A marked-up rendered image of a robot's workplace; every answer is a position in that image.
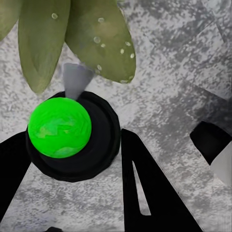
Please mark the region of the insectifuge atomizer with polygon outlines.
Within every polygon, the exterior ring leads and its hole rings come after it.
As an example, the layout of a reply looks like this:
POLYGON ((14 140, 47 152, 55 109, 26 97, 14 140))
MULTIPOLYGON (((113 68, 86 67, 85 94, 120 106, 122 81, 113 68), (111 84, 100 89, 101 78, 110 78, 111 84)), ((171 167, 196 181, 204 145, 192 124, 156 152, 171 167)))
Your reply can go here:
POLYGON ((26 129, 26 148, 44 175, 75 183, 93 179, 116 158, 121 145, 117 113, 107 100, 84 91, 89 68, 65 63, 65 91, 39 104, 26 129))

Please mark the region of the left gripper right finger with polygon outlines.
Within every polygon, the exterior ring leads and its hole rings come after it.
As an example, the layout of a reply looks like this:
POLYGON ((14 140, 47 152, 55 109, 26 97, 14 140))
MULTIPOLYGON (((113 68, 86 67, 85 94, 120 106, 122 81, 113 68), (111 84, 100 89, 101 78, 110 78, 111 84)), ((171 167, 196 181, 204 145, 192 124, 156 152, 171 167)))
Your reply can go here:
POLYGON ((203 232, 139 136, 121 131, 125 232, 203 232), (151 215, 140 213, 134 161, 151 215))

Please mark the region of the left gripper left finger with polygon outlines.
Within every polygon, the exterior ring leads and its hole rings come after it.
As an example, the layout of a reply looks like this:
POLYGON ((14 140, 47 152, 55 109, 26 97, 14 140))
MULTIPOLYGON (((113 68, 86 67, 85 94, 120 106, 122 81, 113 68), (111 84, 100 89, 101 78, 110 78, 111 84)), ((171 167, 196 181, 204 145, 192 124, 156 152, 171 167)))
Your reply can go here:
POLYGON ((0 144, 0 222, 26 174, 31 158, 26 148, 26 132, 0 144))

